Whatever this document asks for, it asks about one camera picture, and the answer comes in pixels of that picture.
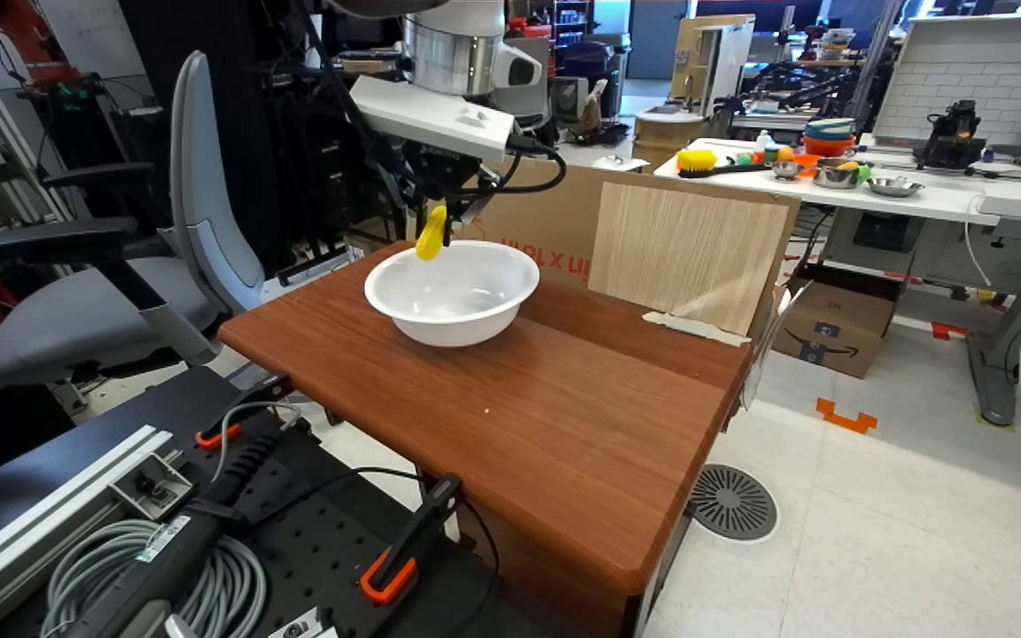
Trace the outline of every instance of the chair backrest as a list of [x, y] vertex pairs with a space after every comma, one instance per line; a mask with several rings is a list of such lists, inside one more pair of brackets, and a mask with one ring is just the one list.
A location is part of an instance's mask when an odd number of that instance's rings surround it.
[[178, 250], [200, 267], [212, 290], [235, 310], [263, 306], [267, 268], [232, 208], [212, 68], [200, 50], [185, 61], [172, 98], [172, 208]]

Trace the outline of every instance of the brown tabletop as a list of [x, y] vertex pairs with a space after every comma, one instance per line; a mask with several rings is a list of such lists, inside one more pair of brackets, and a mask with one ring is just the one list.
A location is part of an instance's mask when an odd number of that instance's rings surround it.
[[727, 421], [748, 351], [551, 286], [479, 347], [432, 351], [362, 294], [378, 258], [222, 322], [220, 335], [611, 590], [642, 594]]

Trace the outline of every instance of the cable bundle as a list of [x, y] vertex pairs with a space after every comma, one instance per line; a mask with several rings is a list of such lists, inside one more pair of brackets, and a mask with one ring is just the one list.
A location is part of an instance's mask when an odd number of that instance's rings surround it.
[[[83, 540], [51, 574], [43, 638], [74, 620], [122, 577], [163, 525], [113, 522]], [[178, 616], [191, 633], [247, 638], [267, 607], [267, 570], [238, 540], [220, 540]]]

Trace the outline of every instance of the white desk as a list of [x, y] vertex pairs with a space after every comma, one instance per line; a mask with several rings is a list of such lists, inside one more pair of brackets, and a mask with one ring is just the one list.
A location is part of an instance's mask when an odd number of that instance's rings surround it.
[[[727, 141], [727, 137], [699, 137], [696, 145], [711, 145], [721, 156], [751, 151], [755, 141]], [[881, 197], [864, 188], [837, 190], [810, 179], [776, 179], [771, 171], [742, 171], [742, 172], [712, 172], [712, 176], [681, 176], [677, 160], [668, 160], [656, 176], [675, 179], [701, 179], [765, 193], [789, 193], [813, 204], [861, 208], [861, 211], [898, 211], [923, 215], [943, 223], [999, 223], [1021, 219], [1021, 179], [1011, 176], [967, 176], [967, 172], [932, 172], [914, 171], [907, 151], [864, 151], [871, 165], [889, 165], [911, 172], [923, 190], [914, 197]], [[1021, 339], [1021, 290], [1017, 300], [1002, 310], [1002, 322], [992, 332], [980, 332], [967, 339], [967, 366], [980, 392], [980, 414], [992, 425], [1014, 421], [1017, 403], [1017, 339]]]
[[[699, 137], [696, 145], [711, 145], [727, 156], [759, 147], [755, 141], [727, 141], [727, 137]], [[783, 197], [799, 197], [813, 204], [923, 215], [923, 219], [947, 219], [947, 223], [999, 223], [999, 208], [1011, 208], [1006, 201], [1021, 208], [1021, 179], [914, 171], [911, 156], [902, 156], [902, 151], [861, 151], [858, 160], [911, 172], [923, 184], [923, 190], [911, 197], [883, 197], [864, 188], [837, 190], [837, 188], [819, 188], [810, 179], [776, 179], [771, 171], [677, 176], [681, 172], [677, 160], [668, 160], [663, 165], [656, 165], [656, 176], [705, 179], [705, 184], [724, 184], [724, 188], [783, 193]]]

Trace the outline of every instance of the floor drain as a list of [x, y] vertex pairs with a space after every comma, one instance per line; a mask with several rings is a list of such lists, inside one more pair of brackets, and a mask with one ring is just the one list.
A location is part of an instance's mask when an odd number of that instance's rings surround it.
[[781, 522], [781, 509], [751, 473], [711, 465], [692, 496], [692, 518], [727, 540], [764, 540]]

